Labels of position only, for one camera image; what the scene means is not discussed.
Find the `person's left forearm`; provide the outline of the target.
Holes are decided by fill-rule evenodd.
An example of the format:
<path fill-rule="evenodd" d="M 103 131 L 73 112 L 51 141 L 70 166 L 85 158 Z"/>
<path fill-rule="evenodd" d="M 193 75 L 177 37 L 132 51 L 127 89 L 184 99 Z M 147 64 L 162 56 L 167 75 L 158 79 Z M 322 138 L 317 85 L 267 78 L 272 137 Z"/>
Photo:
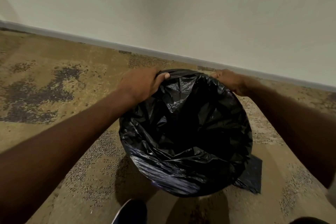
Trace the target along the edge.
<path fill-rule="evenodd" d="M 25 224 L 91 145 L 140 103 L 122 89 L 0 154 L 0 224 Z"/>

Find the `person's right forearm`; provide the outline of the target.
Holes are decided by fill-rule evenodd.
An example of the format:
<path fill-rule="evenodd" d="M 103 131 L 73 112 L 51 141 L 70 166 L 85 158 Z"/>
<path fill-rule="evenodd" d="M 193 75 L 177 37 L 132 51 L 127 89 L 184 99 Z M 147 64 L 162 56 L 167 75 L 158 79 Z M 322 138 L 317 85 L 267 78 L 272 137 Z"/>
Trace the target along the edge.
<path fill-rule="evenodd" d="M 244 77 L 243 85 L 244 95 L 258 106 L 299 161 L 329 189 L 336 175 L 336 119 L 255 79 Z"/>

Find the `person's dark blue shoe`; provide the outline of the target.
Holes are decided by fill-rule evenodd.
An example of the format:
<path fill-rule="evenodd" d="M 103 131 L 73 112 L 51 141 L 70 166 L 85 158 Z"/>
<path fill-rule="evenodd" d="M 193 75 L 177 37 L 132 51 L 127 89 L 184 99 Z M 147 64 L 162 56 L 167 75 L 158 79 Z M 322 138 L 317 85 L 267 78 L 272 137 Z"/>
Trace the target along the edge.
<path fill-rule="evenodd" d="M 111 224 L 147 224 L 147 206 L 138 199 L 130 199 L 124 203 Z"/>

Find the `black plastic trash bag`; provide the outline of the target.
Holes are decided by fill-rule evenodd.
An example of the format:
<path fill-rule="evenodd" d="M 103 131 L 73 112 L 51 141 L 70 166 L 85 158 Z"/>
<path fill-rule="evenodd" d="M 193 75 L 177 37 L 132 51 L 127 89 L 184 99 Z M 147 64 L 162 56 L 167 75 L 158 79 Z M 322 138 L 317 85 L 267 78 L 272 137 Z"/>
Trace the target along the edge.
<path fill-rule="evenodd" d="M 119 119 L 119 136 L 137 169 L 163 191 L 201 197 L 232 185 L 253 145 L 235 94 L 209 75 L 169 69 L 156 93 Z"/>

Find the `folded black trash bag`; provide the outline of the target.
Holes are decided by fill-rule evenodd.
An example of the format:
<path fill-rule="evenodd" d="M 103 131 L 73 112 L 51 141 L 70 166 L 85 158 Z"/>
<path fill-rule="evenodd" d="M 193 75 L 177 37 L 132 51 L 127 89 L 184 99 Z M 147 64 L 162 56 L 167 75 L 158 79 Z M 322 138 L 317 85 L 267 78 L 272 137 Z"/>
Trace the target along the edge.
<path fill-rule="evenodd" d="M 250 155 L 250 160 L 245 171 L 243 171 L 233 185 L 253 194 L 261 194 L 262 164 L 263 161 L 260 158 Z"/>

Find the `person's dark trouser leg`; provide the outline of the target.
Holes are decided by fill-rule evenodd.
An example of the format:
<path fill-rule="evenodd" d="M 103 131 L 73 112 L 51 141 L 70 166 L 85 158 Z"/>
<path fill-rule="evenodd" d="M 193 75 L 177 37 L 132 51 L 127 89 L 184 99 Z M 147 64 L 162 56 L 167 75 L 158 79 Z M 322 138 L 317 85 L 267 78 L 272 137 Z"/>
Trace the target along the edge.
<path fill-rule="evenodd" d="M 300 217 L 291 221 L 289 224 L 330 224 L 330 223 L 315 217 Z"/>

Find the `person's right hand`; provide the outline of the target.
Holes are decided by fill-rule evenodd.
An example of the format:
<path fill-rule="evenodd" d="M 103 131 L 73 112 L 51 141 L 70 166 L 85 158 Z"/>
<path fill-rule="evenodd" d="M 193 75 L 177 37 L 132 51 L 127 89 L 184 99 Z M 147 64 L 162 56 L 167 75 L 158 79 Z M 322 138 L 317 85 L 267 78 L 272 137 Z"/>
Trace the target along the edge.
<path fill-rule="evenodd" d="M 216 70 L 215 72 L 222 72 L 222 80 L 218 81 L 239 96 L 248 96 L 250 89 L 258 84 L 254 78 L 235 73 L 229 69 Z"/>

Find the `person's left hand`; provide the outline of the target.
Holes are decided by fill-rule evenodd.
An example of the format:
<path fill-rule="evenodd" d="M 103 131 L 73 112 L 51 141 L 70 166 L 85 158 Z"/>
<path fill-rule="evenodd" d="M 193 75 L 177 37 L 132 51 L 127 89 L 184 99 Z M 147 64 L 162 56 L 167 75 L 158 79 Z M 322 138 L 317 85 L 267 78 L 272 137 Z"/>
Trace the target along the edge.
<path fill-rule="evenodd" d="M 161 73 L 156 67 L 131 69 L 121 79 L 118 91 L 131 98 L 135 104 L 141 103 L 152 96 L 161 83 L 155 83 L 155 77 Z"/>

